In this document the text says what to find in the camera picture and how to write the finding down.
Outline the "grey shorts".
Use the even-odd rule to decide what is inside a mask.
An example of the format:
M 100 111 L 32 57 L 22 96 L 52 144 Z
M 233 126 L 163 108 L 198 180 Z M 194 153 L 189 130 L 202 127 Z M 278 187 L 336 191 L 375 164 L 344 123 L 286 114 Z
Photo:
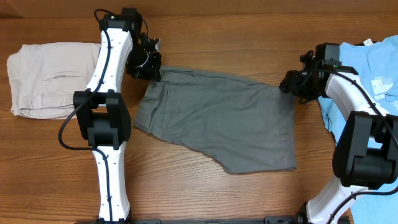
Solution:
M 229 174 L 294 170 L 295 98 L 243 77 L 163 67 L 135 127 L 214 159 Z

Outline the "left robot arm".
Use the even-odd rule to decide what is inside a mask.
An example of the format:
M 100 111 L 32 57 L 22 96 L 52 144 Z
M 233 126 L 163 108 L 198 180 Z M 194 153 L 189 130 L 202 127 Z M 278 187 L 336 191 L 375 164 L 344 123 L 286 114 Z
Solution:
M 73 94 L 86 150 L 95 157 L 100 192 L 97 223 L 131 223 L 124 152 L 131 136 L 131 117 L 121 94 L 123 75 L 160 81 L 159 39 L 141 29 L 147 24 L 135 8 L 120 14 L 104 11 L 98 20 L 101 47 L 95 71 L 85 90 Z

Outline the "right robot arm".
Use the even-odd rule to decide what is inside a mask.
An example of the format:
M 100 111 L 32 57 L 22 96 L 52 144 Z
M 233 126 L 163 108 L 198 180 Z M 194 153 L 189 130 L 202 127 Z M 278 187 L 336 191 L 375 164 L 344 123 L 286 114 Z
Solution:
M 292 223 L 348 223 L 344 213 L 361 196 L 397 193 L 378 191 L 397 179 L 397 117 L 376 104 L 353 67 L 341 64 L 338 44 L 319 44 L 300 61 L 303 69 L 288 71 L 279 88 L 301 104 L 332 99 L 346 124 L 333 153 L 333 177 Z

